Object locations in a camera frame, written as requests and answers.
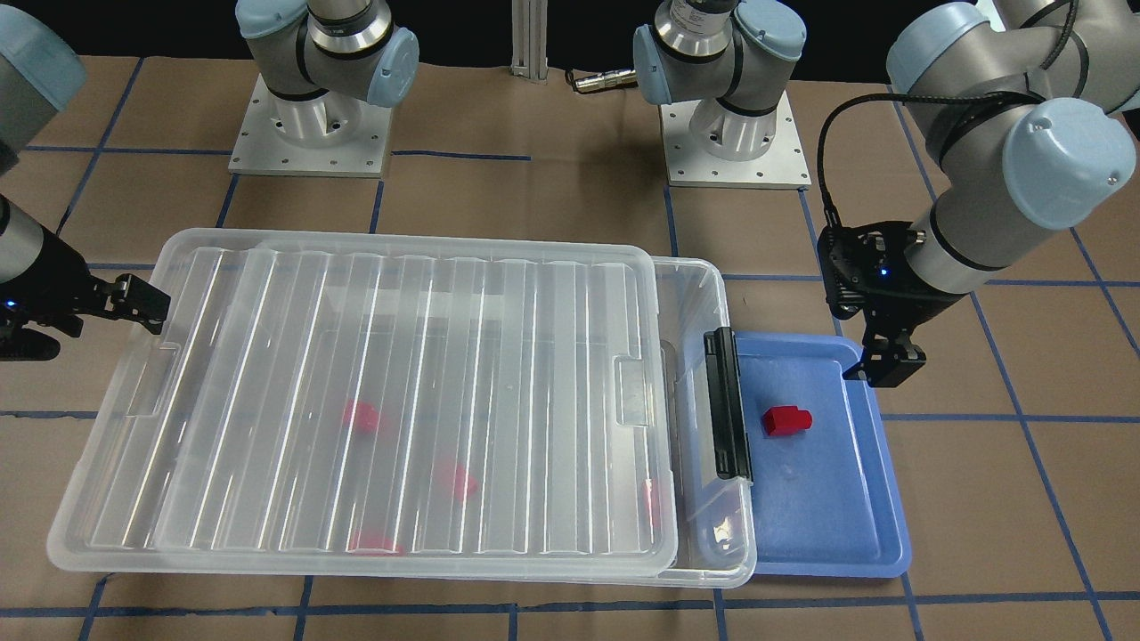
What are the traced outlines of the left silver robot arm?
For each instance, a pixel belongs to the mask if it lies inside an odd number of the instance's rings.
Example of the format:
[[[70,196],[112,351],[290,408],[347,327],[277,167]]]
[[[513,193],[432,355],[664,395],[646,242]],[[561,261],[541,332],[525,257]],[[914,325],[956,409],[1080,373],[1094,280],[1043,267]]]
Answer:
[[[886,56],[891,94],[948,177],[915,222],[842,224],[819,171],[816,251],[826,305],[866,318],[847,380],[895,388],[925,365],[912,341],[986,279],[1056,232],[1082,224],[1135,175],[1116,114],[1137,106],[1137,11],[1125,1],[997,1],[997,31],[976,5],[917,17]],[[766,151],[777,98],[806,29],[777,1],[663,1],[632,38],[640,92],[656,105],[700,102],[692,133],[714,157]]]

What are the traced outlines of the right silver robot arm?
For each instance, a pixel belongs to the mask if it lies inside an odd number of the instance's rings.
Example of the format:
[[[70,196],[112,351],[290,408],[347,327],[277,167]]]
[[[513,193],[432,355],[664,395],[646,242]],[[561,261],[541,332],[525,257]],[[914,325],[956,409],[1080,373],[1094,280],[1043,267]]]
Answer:
[[[85,65],[65,34],[78,18],[70,1],[3,5],[3,170],[85,84]],[[318,133],[307,109],[321,107],[329,122],[355,107],[394,107],[410,92],[420,65],[420,40],[396,24],[386,1],[241,1],[235,32],[220,25],[220,1],[98,1],[81,18],[96,26],[127,25],[122,44],[82,36],[81,52],[204,54],[220,58],[241,42],[256,62],[286,141],[335,141]],[[150,334],[166,324],[170,297],[125,273],[98,279],[85,259],[10,198],[3,198],[3,358],[52,360],[56,328],[81,336],[85,316],[131,320]]]

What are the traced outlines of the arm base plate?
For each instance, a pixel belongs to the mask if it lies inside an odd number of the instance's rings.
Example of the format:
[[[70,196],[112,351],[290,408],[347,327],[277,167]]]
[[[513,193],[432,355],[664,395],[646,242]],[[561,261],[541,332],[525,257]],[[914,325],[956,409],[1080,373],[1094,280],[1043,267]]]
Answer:
[[[382,178],[394,109],[324,94],[285,102],[263,78],[249,99],[233,143],[233,175]]]
[[[728,112],[715,99],[674,102],[659,112],[671,187],[801,190],[813,182],[787,94],[762,117]]]

